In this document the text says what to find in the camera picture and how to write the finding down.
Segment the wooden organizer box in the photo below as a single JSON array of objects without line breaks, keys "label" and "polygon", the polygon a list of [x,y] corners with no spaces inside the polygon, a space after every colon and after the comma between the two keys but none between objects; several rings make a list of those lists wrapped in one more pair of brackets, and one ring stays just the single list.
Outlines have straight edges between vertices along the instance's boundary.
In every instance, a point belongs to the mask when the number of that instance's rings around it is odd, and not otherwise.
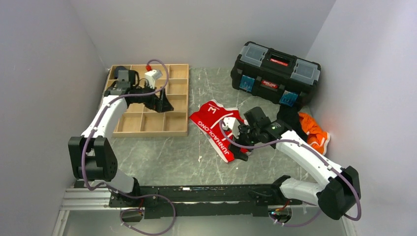
[{"label": "wooden organizer box", "polygon": [[[115,81],[114,71],[119,65],[113,65],[107,77],[105,90]],[[146,65],[122,65],[136,70],[140,78],[144,78]],[[155,83],[157,88],[165,84],[166,73],[162,65],[151,64],[152,69],[159,69],[162,77]],[[188,64],[168,64],[168,84],[165,87],[167,98],[174,111],[157,113],[143,104],[131,104],[119,119],[113,137],[171,137],[187,136],[188,131]]]}]

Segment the gray organizer lid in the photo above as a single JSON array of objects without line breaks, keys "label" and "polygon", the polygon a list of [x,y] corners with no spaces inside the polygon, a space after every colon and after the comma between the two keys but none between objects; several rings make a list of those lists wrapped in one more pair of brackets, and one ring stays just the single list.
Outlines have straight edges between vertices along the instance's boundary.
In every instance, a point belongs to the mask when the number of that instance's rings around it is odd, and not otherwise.
[{"label": "gray organizer lid", "polygon": [[308,85],[313,85],[314,81],[318,81],[320,70],[316,64],[297,59],[291,79],[298,80]]},{"label": "gray organizer lid", "polygon": [[249,43],[240,51],[240,54],[242,55],[240,60],[259,67],[262,64],[262,60],[264,59],[267,51],[268,48]]}]

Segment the toolbox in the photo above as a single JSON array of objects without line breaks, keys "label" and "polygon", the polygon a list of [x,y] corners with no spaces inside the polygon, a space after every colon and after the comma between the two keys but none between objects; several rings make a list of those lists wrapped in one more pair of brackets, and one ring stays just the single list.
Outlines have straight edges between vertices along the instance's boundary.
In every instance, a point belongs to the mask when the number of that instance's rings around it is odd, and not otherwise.
[{"label": "toolbox", "polygon": [[320,70],[318,63],[247,42],[230,76],[235,89],[301,108],[311,100]]}]

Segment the gray marble tabletop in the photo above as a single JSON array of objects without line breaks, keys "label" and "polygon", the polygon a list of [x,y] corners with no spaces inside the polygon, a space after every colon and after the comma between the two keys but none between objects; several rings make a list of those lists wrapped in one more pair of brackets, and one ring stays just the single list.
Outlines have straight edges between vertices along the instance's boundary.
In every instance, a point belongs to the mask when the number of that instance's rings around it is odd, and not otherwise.
[{"label": "gray marble tabletop", "polygon": [[[189,114],[212,99],[237,107],[242,117],[256,106],[271,119],[279,110],[279,105],[233,89],[230,69],[191,68],[189,82]],[[187,137],[113,138],[111,144],[119,169],[141,185],[272,183],[282,175],[314,182],[294,160],[271,147],[254,150],[247,162],[226,163],[190,120]]]}]

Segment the orange garment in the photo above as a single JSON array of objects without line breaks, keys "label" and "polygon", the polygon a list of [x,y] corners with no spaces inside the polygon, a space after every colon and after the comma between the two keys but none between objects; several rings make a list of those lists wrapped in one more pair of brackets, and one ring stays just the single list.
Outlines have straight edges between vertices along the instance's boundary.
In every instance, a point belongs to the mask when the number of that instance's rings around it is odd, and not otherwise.
[{"label": "orange garment", "polygon": [[307,113],[299,113],[302,130],[308,135],[307,143],[321,154],[327,151],[330,134],[323,131],[317,122]]}]

